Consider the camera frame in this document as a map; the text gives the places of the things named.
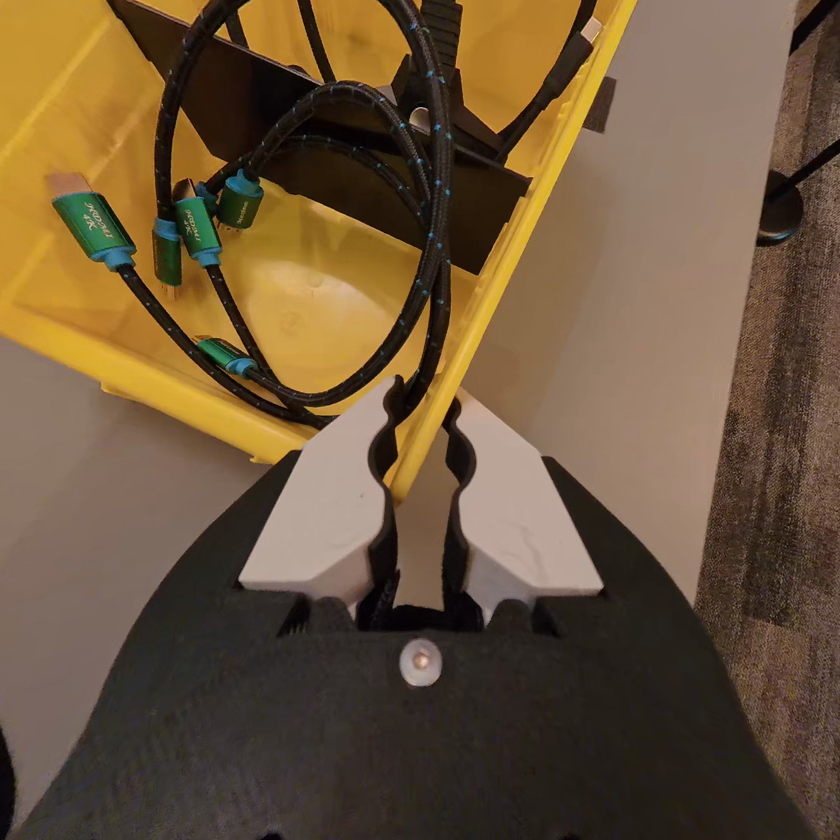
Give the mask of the black stanchion with round base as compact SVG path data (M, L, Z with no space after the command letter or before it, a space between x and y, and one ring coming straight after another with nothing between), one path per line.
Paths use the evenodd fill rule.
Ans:
M791 175L769 171L756 238L758 248L782 245L799 231L804 215L800 185L838 154L839 140L835 140Z

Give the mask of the yellow plastic storage bin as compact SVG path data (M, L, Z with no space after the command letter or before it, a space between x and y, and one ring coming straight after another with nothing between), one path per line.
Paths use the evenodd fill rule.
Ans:
M78 173L136 244L140 278L189 338L244 348L206 272L184 254L175 298L154 276L154 129L165 79L110 2L2 2L2 335L273 464L314 435L205 374L119 276L83 253L47 177ZM204 2L138 2L190 25ZM387 474L404 498L577 140L636 2L458 2L453 133L530 178L480 273L451 259L452 304L428 393L399 427ZM321 392L385 339L421 248L293 195L260 174L246 231L219 232L221 269L281 382Z

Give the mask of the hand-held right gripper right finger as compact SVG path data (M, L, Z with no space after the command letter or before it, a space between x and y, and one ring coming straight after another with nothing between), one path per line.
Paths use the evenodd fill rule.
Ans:
M540 452L459 390L444 420L445 463L457 481L444 541L447 610L489 621L507 601L533 608L596 596L602 577Z

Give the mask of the black bin divider panel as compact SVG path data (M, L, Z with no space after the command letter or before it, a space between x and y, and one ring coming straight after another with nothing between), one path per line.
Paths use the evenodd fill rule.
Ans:
M143 56L166 78L188 23L138 2L110 2ZM318 84L300 72L215 37L186 85L183 109L212 155L229 162L252 151L273 124ZM388 129L360 104L326 105L295 134L312 130L376 154L406 182L408 165ZM530 178L456 146L448 224L455 266L480 273ZM386 235L419 247L422 236L396 191L340 153L285 144L263 178Z

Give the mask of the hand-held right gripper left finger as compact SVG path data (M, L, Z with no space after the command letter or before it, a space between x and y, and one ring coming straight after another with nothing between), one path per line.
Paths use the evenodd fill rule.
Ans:
M297 452L241 571L254 592L339 599L357 624L384 624L400 574L392 493L404 382L391 376Z

